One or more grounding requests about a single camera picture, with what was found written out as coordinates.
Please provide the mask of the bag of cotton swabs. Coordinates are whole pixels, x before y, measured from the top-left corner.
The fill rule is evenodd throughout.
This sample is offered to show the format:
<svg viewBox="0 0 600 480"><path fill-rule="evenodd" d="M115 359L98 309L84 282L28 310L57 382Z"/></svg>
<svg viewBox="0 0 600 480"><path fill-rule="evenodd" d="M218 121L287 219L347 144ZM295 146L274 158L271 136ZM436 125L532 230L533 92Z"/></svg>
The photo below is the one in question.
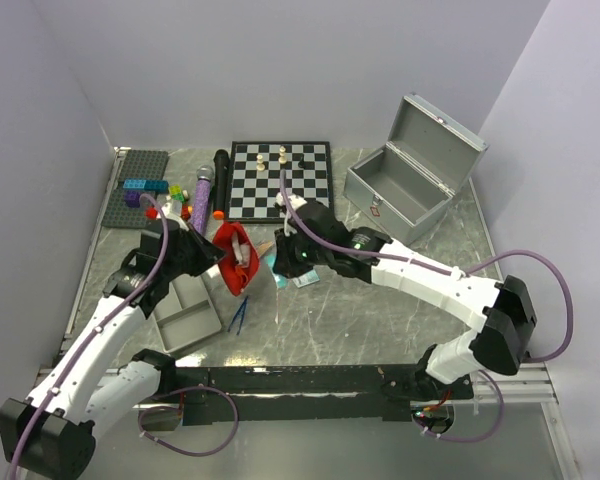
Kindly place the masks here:
<svg viewBox="0 0 600 480"><path fill-rule="evenodd" d="M267 241L258 244L255 249L259 258L265 256L275 246L274 241Z"/></svg>

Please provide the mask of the red first aid pouch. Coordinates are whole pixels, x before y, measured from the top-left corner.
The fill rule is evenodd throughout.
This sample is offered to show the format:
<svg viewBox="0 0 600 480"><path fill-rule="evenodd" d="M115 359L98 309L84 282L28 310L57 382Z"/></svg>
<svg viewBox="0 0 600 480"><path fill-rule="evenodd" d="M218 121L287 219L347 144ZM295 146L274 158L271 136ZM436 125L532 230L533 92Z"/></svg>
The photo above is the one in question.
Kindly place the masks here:
<svg viewBox="0 0 600 480"><path fill-rule="evenodd" d="M217 230L213 244L225 253L218 268L229 292L240 295L260 266L253 243L240 223L224 222Z"/></svg>

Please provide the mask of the grey plastic tray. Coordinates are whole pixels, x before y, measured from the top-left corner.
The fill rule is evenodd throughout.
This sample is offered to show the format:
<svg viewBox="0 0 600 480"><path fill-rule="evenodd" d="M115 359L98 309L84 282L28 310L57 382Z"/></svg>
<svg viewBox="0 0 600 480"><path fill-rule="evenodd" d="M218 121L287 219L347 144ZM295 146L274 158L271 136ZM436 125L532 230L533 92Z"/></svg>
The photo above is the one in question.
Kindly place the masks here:
<svg viewBox="0 0 600 480"><path fill-rule="evenodd" d="M222 325L201 277L182 275L153 311L163 350L168 354L219 333Z"/></svg>

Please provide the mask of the blue plastic tweezers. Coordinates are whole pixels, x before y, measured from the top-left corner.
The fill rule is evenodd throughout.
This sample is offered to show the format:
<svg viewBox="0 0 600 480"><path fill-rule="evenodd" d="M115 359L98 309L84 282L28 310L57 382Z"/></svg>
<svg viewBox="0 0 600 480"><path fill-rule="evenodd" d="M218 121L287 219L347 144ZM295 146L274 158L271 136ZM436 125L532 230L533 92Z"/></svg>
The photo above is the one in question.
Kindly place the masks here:
<svg viewBox="0 0 600 480"><path fill-rule="evenodd" d="M241 333L241 330L242 330L242 327L244 324L244 320L246 318L246 310L248 307L248 302L249 302L249 296L245 296L243 298L243 300L241 301L241 304L239 305L238 309L234 313L234 315L227 327L228 332L231 332L233 329L236 329L237 335L239 335Z"/></svg>

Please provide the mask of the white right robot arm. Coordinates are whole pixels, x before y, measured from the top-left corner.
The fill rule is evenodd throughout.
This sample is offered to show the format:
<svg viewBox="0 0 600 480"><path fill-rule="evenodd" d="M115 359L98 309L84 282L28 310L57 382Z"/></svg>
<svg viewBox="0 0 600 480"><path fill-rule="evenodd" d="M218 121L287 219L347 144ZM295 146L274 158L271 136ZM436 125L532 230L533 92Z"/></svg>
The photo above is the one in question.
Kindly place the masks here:
<svg viewBox="0 0 600 480"><path fill-rule="evenodd" d="M536 325L522 280L499 282L436 263L377 230L349 230L322 203L295 194L278 194L275 207L284 216L275 233L276 274L296 278L326 266L342 277L411 295L467 326L462 335L425 351L410 390L434 399L481 369L518 373Z"/></svg>

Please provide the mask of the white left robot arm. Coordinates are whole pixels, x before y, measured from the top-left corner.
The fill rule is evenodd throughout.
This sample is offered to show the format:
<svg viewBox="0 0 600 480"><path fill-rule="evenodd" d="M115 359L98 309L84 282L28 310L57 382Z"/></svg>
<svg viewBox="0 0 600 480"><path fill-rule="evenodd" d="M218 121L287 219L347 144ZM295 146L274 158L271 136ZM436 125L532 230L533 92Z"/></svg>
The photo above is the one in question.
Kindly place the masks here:
<svg viewBox="0 0 600 480"><path fill-rule="evenodd" d="M177 390L175 360L144 349L108 385L98 384L121 347L182 275L198 277L223 251L193 228L153 221L140 244L107 280L96 309L52 372L24 400L0 408L7 476L24 468L50 479L76 479L106 430L140 401L164 402Z"/></svg>

